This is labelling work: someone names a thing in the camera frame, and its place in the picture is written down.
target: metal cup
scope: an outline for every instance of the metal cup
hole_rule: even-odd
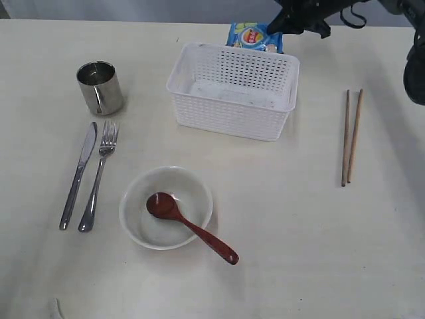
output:
[[[91,113],[108,115],[123,107],[124,98],[112,64],[87,63],[78,69],[76,77]]]

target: white table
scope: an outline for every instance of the white table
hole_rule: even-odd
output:
[[[186,42],[228,25],[0,21],[0,318],[400,318],[425,314],[425,107],[402,85],[412,29],[287,36],[301,60],[296,111],[274,143],[180,127],[165,83]],[[58,223],[91,121],[74,77],[113,63],[127,108],[91,233]],[[340,187],[345,90],[365,89],[353,182]],[[357,98],[352,96],[352,115]],[[174,251],[134,244],[118,203],[139,173],[181,165],[210,186],[209,229]]]

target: wooden spoon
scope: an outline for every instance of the wooden spoon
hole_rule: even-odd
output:
[[[146,202],[147,210],[156,218],[179,221],[185,224],[192,232],[198,235],[209,247],[219,254],[229,264],[235,265],[239,256],[228,245],[210,234],[208,231],[192,224],[182,214],[175,200],[167,193],[155,193]]]

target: chopstick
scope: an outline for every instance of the chopstick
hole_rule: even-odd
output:
[[[348,164],[348,130],[350,122],[350,90],[347,90],[347,101],[345,103],[345,130],[344,130],[344,150],[343,150],[343,174],[341,186],[345,187],[347,182],[347,164]]]
[[[360,112],[361,112],[362,103],[363,103],[363,89],[360,90],[359,99],[357,100],[356,119],[354,121],[353,139],[351,141],[351,151],[350,151],[350,160],[348,164],[347,183],[351,183],[351,172],[353,170],[353,162],[354,162],[354,156],[356,152],[357,132],[359,131],[359,120],[360,120]]]

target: white basket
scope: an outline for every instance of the white basket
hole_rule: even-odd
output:
[[[276,141],[295,108],[298,72],[294,56],[189,43],[167,89],[181,125]]]

